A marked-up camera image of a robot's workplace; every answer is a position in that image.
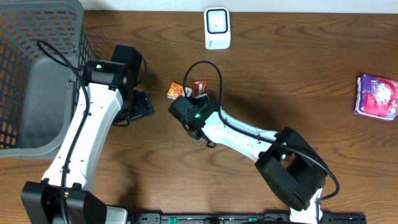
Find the orange red long snack packet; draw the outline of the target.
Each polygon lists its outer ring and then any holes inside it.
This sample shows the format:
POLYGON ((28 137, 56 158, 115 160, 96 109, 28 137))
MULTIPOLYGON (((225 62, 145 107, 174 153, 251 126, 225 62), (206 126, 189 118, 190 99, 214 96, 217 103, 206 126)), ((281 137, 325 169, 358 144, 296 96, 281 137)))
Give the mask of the orange red long snack packet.
POLYGON ((208 84, 207 80, 193 81, 192 82, 193 96, 196 97, 196 96, 205 94, 207 84, 208 84))

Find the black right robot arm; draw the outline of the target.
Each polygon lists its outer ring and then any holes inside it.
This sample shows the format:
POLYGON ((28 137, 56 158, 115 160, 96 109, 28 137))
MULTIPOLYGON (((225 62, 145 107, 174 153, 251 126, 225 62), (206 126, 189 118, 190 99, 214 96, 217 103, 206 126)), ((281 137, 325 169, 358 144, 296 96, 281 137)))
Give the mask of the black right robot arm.
POLYGON ((320 223, 322 190, 332 173, 298 132, 256 128, 209 103, 185 101, 169 111, 194 140, 206 141, 207 147, 222 144, 252 159, 269 188, 290 207, 293 222, 320 223))

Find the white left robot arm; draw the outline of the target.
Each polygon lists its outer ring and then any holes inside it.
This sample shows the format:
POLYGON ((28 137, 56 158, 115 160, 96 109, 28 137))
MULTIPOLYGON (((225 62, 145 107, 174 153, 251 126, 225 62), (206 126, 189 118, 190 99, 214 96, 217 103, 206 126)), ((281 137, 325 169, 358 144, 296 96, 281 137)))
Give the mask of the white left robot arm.
POLYGON ((133 46, 117 45, 110 61, 91 59, 74 67, 44 40, 37 45, 68 67, 80 84, 78 104, 65 139, 40 182, 26 182, 21 200, 31 223, 130 223, 127 209, 107 205, 93 193, 98 161, 112 125, 129 126, 154 114, 146 92, 136 89, 147 66, 133 46))

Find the small orange snack packet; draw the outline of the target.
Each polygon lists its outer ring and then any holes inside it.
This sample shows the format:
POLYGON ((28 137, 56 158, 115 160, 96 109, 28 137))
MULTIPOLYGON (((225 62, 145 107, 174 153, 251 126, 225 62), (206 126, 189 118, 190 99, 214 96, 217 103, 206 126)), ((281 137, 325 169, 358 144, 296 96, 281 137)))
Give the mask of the small orange snack packet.
POLYGON ((179 96, 192 96, 192 93, 192 88, 186 87, 185 89, 183 89, 183 86, 181 84, 172 82, 167 92, 167 98, 175 100, 179 96))

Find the purple red snack packet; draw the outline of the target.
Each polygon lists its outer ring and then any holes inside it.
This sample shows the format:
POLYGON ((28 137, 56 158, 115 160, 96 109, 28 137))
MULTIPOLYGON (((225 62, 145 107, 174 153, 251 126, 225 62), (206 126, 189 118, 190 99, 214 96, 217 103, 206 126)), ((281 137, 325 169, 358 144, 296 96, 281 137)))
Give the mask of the purple red snack packet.
POLYGON ((397 116, 397 81, 362 75, 357 79, 354 113, 384 121, 397 116))

